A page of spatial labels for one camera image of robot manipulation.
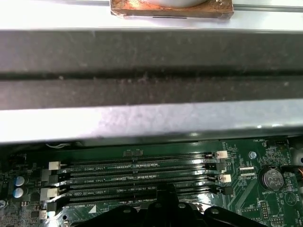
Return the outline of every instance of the motherboard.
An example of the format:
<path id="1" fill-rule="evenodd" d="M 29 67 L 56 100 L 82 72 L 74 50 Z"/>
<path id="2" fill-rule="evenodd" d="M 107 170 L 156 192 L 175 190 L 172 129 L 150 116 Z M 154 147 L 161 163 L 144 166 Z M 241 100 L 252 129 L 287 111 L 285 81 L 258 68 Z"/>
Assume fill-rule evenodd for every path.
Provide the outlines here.
<path id="1" fill-rule="evenodd" d="M 120 205 L 140 209 L 156 186 L 269 227 L 303 226 L 287 139 L 52 149 L 15 153 L 0 173 L 0 227 L 72 227 Z"/>

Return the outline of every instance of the silver metal surface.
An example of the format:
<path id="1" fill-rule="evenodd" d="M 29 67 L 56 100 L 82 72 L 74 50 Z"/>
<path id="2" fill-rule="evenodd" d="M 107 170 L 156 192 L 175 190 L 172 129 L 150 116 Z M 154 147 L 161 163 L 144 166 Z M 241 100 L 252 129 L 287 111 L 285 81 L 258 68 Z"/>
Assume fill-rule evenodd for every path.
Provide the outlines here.
<path id="1" fill-rule="evenodd" d="M 146 0 L 147 2 L 159 6 L 170 8 L 185 8 L 199 5 L 207 0 Z"/>
<path id="2" fill-rule="evenodd" d="M 0 111 L 0 143 L 102 138 L 113 144 L 298 135 L 303 99 Z"/>
<path id="3" fill-rule="evenodd" d="M 178 207 L 179 207 L 179 208 L 185 208 L 186 205 L 185 205 L 184 203 L 179 203 Z"/>
<path id="4" fill-rule="evenodd" d="M 44 0 L 0 1 L 0 29 L 223 29 L 253 31 L 302 31 L 301 0 L 234 0 L 230 20 L 205 18 L 150 18 L 112 16 L 108 2 L 66 4 Z"/>
<path id="5" fill-rule="evenodd" d="M 216 208 L 212 208 L 210 212 L 213 214 L 219 214 L 219 211 Z"/>

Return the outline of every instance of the capacitor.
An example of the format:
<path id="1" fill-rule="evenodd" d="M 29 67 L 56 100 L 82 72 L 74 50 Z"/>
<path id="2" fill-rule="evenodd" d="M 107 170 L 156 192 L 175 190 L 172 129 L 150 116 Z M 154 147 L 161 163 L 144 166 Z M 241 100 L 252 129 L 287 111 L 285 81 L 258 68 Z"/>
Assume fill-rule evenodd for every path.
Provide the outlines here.
<path id="1" fill-rule="evenodd" d="M 15 179 L 14 179 L 14 185 L 17 186 L 17 187 L 20 187 L 24 184 L 27 184 L 28 183 L 28 177 L 24 177 L 24 176 L 17 176 Z"/>
<path id="2" fill-rule="evenodd" d="M 26 187 L 16 188 L 13 191 L 13 196 L 15 198 L 21 198 L 22 196 L 27 195 L 27 194 L 28 194 L 28 188 L 26 188 Z"/>
<path id="3" fill-rule="evenodd" d="M 6 208 L 7 205 L 7 200 L 0 200 L 0 209 Z"/>

